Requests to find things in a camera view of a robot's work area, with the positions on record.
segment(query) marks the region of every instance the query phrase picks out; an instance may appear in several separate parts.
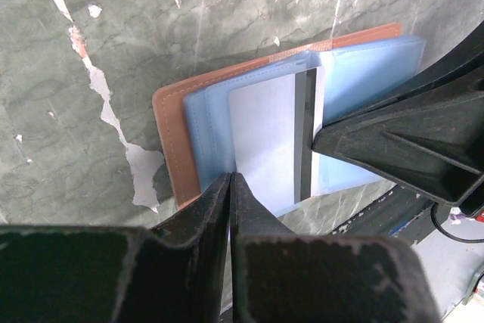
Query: blue leather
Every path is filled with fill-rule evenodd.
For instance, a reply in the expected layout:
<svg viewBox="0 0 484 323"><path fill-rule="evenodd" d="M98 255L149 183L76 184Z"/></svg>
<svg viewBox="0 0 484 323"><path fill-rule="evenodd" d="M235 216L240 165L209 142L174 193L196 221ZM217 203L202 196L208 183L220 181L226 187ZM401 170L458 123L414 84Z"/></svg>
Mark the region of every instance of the blue leather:
<svg viewBox="0 0 484 323"><path fill-rule="evenodd" d="M228 106L231 91L323 66L326 73L323 123L327 123L414 76L424 46L425 41L419 37L401 36L331 51L305 51L188 95L184 99L185 113L200 188L204 191L223 172L236 171ZM352 164L323 158L322 194L380 179Z"/></svg>

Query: black cable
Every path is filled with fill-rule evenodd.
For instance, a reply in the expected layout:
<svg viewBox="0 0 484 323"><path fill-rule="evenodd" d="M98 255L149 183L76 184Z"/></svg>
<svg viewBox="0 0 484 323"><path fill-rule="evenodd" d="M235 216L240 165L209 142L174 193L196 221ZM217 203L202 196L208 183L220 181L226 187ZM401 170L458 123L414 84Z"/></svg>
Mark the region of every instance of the black cable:
<svg viewBox="0 0 484 323"><path fill-rule="evenodd" d="M477 240L467 240L465 238L458 238L457 236L454 236L453 234L449 234L444 228L440 225L439 221L437 221L437 207L439 206L438 203L434 203L432 205L432 208L430 209L430 219L432 220L433 225L439 232L448 238L451 238L454 241L458 242L464 242L465 244L483 244L484 243L484 238L480 238Z"/></svg>

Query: brown leather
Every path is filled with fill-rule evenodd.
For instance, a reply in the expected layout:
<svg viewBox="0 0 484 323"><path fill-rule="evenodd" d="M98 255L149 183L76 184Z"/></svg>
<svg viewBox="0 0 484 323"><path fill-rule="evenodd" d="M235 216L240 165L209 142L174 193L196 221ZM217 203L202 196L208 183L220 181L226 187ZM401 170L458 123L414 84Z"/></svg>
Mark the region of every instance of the brown leather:
<svg viewBox="0 0 484 323"><path fill-rule="evenodd" d="M185 206L187 202L191 202L200 194L197 167L191 150L190 135L183 108L183 99L186 95L301 51L328 51L347 45L396 37L400 35L401 31L402 27L399 23L378 26L204 73L158 89L153 95L154 115L178 206Z"/></svg>

